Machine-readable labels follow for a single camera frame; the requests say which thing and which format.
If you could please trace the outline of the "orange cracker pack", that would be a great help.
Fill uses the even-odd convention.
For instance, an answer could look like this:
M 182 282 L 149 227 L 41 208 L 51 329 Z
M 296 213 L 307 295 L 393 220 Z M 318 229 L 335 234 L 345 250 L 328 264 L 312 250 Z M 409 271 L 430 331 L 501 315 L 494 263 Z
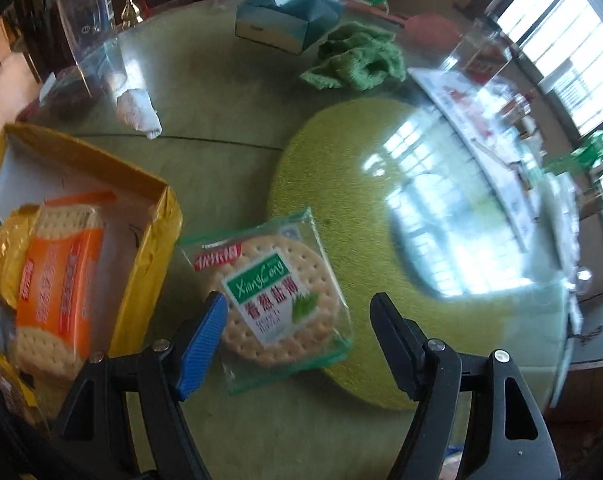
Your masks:
M 40 205 L 16 307 L 16 366 L 71 382 L 92 347 L 92 296 L 105 235 L 102 209 L 112 191 Z

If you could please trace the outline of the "pink plastic chair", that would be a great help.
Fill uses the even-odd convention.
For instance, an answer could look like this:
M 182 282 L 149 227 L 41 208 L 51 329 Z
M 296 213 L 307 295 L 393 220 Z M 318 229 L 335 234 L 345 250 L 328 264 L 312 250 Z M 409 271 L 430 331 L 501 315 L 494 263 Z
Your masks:
M 439 14 L 411 16 L 405 22 L 405 34 L 416 47 L 437 53 L 451 52 L 462 36 L 454 22 Z

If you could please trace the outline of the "crumpled white tissue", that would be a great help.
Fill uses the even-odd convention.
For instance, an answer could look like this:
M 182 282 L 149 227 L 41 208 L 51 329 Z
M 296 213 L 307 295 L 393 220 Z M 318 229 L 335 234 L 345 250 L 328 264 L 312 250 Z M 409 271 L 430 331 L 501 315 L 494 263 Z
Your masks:
M 119 122 L 154 140 L 163 132 L 160 118 L 153 107 L 149 93 L 144 89 L 128 89 L 116 102 Z

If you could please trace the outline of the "glass jar black lid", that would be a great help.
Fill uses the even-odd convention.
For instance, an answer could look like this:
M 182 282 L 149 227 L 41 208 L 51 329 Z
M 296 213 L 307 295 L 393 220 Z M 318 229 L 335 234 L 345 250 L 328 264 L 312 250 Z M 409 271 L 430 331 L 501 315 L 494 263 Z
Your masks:
M 484 86 L 497 77 L 511 59 L 501 32 L 486 21 L 475 20 L 440 68 L 446 72 L 458 70 Z

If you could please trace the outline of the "yellow snack pack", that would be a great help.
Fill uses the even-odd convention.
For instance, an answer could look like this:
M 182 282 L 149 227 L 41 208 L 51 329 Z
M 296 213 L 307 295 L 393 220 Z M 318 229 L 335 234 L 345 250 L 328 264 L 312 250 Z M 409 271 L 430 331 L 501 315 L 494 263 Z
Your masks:
M 13 310 L 39 211 L 38 205 L 25 204 L 0 224 L 0 301 Z

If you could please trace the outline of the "printed paper sheet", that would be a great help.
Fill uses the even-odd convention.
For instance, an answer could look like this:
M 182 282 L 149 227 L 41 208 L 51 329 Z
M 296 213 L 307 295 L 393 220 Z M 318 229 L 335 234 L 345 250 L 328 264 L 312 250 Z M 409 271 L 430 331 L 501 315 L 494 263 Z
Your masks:
M 542 172 L 515 128 L 500 118 L 498 96 L 452 70 L 410 68 L 408 74 L 460 134 L 525 252 L 539 217 Z

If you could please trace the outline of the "yellow cardboard box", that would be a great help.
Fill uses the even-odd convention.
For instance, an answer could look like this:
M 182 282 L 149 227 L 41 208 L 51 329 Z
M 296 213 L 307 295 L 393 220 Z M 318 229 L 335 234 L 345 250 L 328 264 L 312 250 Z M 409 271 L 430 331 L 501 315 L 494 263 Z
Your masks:
M 0 390 L 58 416 L 82 364 L 141 348 L 182 212 L 170 186 L 51 129 L 0 131 Z

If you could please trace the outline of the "green cloth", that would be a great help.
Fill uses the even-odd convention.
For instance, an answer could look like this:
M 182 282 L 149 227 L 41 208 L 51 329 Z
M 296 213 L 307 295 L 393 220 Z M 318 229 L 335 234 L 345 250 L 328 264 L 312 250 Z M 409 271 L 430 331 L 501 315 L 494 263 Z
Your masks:
M 405 59 L 395 40 L 394 32 L 381 27 L 347 22 L 326 36 L 300 79 L 318 90 L 367 91 L 387 79 L 404 82 Z

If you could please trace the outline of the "clear plastic cup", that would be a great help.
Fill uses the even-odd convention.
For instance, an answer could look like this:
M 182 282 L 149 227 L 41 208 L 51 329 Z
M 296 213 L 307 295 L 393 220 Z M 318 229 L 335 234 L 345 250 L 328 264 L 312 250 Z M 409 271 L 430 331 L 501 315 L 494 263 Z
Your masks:
M 90 93 L 105 88 L 113 96 L 127 73 L 117 38 L 113 0 L 55 0 L 76 68 Z

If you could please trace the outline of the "green plastic bag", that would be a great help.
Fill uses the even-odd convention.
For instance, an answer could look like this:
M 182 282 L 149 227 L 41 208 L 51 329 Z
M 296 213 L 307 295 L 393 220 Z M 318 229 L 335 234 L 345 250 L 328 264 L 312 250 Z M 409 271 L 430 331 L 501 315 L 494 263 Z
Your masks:
M 550 159 L 544 163 L 544 170 L 550 174 L 586 174 L 603 162 L 603 130 L 589 133 L 582 139 L 578 148 L 569 154 Z

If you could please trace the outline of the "green round cracker pack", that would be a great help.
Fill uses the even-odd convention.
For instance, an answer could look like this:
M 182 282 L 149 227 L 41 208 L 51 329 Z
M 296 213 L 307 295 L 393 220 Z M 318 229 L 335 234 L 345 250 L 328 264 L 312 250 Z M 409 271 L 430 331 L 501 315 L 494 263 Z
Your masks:
M 178 246 L 196 290 L 226 297 L 220 359 L 230 393 L 346 359 L 350 312 L 311 209 L 254 228 L 183 237 Z

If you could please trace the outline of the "teal tissue box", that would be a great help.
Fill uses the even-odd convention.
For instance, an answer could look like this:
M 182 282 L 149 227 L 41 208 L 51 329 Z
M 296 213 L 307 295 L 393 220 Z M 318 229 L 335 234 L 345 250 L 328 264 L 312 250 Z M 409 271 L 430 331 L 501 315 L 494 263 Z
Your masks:
M 236 9 L 236 36 L 302 54 L 341 21 L 339 0 L 245 0 Z

